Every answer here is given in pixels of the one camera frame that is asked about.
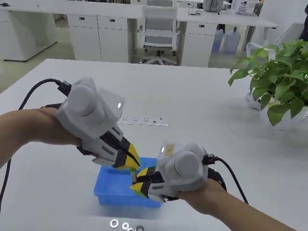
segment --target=wall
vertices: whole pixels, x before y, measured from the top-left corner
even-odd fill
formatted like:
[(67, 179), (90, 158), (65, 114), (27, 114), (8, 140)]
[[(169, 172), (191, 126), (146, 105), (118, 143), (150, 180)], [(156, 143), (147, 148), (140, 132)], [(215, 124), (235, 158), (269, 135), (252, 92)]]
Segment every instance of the wall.
[[(265, 0), (260, 17), (279, 25), (269, 30), (269, 44), (274, 44), (294, 22), (304, 22), (307, 0)], [(256, 28), (252, 41), (262, 45), (263, 28)]]

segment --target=chair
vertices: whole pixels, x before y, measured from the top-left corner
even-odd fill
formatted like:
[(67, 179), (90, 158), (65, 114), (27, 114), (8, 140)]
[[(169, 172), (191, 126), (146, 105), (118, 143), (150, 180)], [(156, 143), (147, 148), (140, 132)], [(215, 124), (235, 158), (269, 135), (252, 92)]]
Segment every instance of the chair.
[[(278, 41), (275, 43), (279, 48), (282, 48), (282, 44), (284, 42), (297, 40), (299, 39), (300, 35), (302, 34), (304, 30), (304, 23), (293, 23), (292, 26), (284, 33), (284, 35), (278, 39)], [(247, 57), (251, 55), (251, 50), (256, 48), (263, 48), (263, 46), (260, 46), (254, 42), (249, 42), (246, 46), (247, 48)], [(269, 59), (275, 59), (276, 52), (271, 49), (265, 49), (269, 53)]]
[(169, 49), (172, 55), (176, 55), (177, 50), (177, 12), (176, 7), (171, 6), (169, 0), (148, 0), (148, 5), (142, 8), (141, 45), (145, 49), (156, 49), (156, 56), (144, 57), (145, 64), (159, 62), (164, 65), (164, 61), (176, 65), (177, 62), (161, 56), (162, 49)]

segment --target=plastic jug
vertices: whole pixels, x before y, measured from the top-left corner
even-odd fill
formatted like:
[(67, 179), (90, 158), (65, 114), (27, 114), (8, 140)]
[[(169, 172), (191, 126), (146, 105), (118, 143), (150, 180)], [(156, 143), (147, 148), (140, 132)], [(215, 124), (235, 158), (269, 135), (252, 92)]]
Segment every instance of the plastic jug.
[(236, 54), (240, 40), (241, 34), (237, 32), (237, 27), (235, 27), (232, 32), (226, 33), (222, 52), (225, 54)]
[(223, 29), (219, 30), (219, 28), (218, 28), (218, 30), (215, 33), (214, 43), (213, 43), (213, 47), (212, 47), (212, 52), (219, 52), (220, 46), (221, 46), (221, 42), (222, 42), (222, 38), (223, 38)]

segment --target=blue plastic container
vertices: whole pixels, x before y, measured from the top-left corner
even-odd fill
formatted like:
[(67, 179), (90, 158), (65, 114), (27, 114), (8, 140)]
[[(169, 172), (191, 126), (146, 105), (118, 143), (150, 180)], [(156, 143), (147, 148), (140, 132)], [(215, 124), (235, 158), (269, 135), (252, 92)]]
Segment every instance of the blue plastic container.
[[(156, 166), (156, 158), (140, 158), (140, 170)], [(102, 166), (94, 188), (94, 195), (101, 205), (132, 205), (159, 208), (160, 202), (136, 195), (129, 189), (131, 185), (130, 172)]]
[(216, 30), (214, 42), (212, 46), (212, 52), (219, 52), (222, 38), (223, 38), (223, 30), (222, 29)]

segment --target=electrical socket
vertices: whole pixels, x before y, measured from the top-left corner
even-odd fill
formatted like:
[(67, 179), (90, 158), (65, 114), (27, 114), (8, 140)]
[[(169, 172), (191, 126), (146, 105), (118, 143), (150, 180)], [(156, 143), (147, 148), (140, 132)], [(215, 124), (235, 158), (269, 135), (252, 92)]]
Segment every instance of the electrical socket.
[(122, 116), (118, 124), (128, 125), (149, 125), (149, 126), (169, 126), (169, 123), (164, 117), (154, 116)]

